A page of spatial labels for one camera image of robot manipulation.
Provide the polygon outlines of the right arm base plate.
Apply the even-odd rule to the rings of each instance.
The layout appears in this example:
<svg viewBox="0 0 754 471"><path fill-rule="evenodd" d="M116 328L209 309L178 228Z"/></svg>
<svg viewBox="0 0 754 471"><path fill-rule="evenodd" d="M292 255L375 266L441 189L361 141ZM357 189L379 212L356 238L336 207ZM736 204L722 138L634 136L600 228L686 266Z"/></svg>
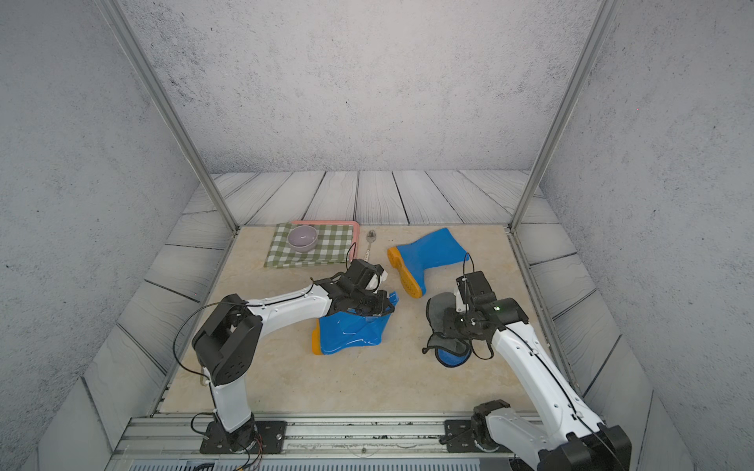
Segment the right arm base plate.
<svg viewBox="0 0 754 471"><path fill-rule="evenodd" d="M476 419L450 419L444 422L444 435L439 439L448 453L487 451L482 426Z"/></svg>

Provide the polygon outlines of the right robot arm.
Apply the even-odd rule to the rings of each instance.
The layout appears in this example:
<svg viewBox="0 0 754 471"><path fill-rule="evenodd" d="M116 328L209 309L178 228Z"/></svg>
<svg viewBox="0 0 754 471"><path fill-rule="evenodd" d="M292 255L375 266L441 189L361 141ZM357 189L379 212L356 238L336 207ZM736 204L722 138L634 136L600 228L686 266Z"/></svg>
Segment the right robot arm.
<svg viewBox="0 0 754 471"><path fill-rule="evenodd" d="M426 349L447 368L465 364L482 341L506 360L540 419L535 425L504 400L475 406L469 425L449 421L441 443L448 449L509 451L534 470L628 470L632 444L620 426L607 426L569 385L538 341L513 298L497 298L485 275L465 274L455 292L428 300L432 329Z"/></svg>

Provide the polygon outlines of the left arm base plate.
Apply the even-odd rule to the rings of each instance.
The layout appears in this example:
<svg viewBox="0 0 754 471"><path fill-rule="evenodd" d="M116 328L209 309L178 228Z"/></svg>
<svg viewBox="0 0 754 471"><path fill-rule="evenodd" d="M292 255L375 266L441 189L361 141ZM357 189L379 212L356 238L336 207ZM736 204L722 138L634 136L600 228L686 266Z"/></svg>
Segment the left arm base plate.
<svg viewBox="0 0 754 471"><path fill-rule="evenodd" d="M208 424L199 448L202 455L231 455L232 453L282 453L288 423L282 420L257 421L249 419L239 429L228 432L218 420Z"/></svg>

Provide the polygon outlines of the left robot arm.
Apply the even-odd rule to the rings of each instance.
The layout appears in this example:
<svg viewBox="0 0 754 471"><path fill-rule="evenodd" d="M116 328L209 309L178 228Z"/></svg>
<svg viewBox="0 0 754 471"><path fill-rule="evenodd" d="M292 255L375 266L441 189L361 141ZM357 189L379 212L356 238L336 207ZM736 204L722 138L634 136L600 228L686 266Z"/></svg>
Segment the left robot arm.
<svg viewBox="0 0 754 471"><path fill-rule="evenodd" d="M317 354L379 345L400 302L396 292L382 288L386 280L381 265L355 259L344 272L296 292L249 300L231 294L216 303L194 335L192 348L208 378L221 430L230 435L253 424L245 375L264 337L315 320L312 349Z"/></svg>

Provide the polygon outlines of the grey blue cleaning cloth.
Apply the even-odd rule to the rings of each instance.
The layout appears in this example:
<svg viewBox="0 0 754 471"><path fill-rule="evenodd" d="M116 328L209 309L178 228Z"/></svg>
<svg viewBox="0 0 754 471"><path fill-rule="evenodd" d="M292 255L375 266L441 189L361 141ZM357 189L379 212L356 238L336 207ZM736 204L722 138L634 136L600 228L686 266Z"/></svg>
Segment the grey blue cleaning cloth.
<svg viewBox="0 0 754 471"><path fill-rule="evenodd" d="M425 310L432 330L423 354L433 351L437 361L446 368L456 368L466 363L471 356L471 343L457 326L456 296L442 292L429 298Z"/></svg>

